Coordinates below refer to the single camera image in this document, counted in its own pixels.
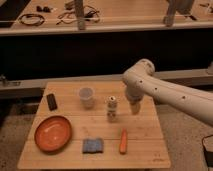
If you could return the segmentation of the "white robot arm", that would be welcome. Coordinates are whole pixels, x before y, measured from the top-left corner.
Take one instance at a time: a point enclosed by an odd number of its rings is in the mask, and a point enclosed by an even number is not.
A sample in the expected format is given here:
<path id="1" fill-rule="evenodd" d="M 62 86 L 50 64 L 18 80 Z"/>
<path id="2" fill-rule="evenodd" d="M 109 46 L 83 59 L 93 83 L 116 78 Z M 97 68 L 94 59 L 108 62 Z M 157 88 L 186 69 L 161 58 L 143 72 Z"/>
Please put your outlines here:
<path id="1" fill-rule="evenodd" d="M 132 106 L 146 94 L 213 127 L 213 93 L 157 79 L 154 72 L 154 64 L 141 59 L 123 73 L 125 95 Z"/>

